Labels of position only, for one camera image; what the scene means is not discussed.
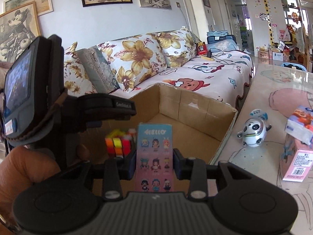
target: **sofa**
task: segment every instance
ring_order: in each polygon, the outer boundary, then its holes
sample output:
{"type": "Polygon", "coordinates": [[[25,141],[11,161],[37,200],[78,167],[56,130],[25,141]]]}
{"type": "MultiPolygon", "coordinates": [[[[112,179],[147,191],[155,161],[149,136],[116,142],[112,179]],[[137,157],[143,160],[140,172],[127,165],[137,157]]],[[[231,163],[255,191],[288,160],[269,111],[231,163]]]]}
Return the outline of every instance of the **sofa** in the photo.
{"type": "Polygon", "coordinates": [[[186,28],[140,34],[65,50],[64,82],[73,96],[108,93],[131,98],[163,82],[200,93],[240,110],[253,63],[242,51],[219,51],[214,61],[196,55],[200,40],[186,28]]]}

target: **cartoon blanket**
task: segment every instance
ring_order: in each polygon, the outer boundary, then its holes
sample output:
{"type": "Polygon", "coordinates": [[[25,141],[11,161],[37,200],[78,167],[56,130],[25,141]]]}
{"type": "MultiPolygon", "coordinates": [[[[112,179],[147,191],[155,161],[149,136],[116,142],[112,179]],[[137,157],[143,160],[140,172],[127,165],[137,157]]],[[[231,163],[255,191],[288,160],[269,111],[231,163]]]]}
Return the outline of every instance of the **cartoon blanket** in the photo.
{"type": "Polygon", "coordinates": [[[249,55],[237,50],[213,53],[212,57],[215,61],[196,57],[182,67],[168,68],[140,83],[130,93],[118,89],[111,94],[128,99],[163,82],[209,96],[236,108],[237,99],[244,96],[244,87],[250,84],[252,60],[249,55]]]}

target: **giraffe wall sticker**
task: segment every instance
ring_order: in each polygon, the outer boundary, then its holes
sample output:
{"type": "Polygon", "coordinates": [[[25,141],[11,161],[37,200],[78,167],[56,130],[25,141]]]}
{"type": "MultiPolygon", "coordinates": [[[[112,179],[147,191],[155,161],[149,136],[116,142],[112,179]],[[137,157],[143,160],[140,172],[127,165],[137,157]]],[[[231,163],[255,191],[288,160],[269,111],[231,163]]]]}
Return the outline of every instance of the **giraffe wall sticker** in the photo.
{"type": "Polygon", "coordinates": [[[264,5],[265,5],[265,13],[268,16],[268,20],[269,20],[269,32],[270,32],[270,44],[273,46],[274,45],[274,41],[273,41],[273,31],[272,31],[272,23],[270,22],[270,8],[269,8],[269,1],[268,0],[263,0],[264,1],[264,5]]]}

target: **suitcase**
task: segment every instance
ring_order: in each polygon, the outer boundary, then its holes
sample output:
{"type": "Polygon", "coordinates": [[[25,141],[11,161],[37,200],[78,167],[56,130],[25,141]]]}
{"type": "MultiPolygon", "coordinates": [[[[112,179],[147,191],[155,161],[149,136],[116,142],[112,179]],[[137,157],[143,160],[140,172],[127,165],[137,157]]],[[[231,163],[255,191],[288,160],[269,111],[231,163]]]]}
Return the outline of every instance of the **suitcase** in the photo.
{"type": "Polygon", "coordinates": [[[233,40],[237,44],[236,37],[232,34],[228,34],[226,36],[208,36],[207,37],[208,44],[214,44],[216,42],[220,42],[224,40],[233,40]]]}

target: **rubik's cube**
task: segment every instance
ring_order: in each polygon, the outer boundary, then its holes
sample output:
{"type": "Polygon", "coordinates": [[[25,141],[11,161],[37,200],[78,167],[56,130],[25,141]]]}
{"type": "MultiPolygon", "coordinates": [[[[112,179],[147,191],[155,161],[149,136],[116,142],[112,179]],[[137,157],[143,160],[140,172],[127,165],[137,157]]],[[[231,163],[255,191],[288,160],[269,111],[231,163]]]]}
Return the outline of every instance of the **rubik's cube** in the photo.
{"type": "Polygon", "coordinates": [[[124,158],[131,152],[131,141],[136,139],[136,129],[123,132],[113,130],[105,137],[105,144],[109,157],[124,158]]]}

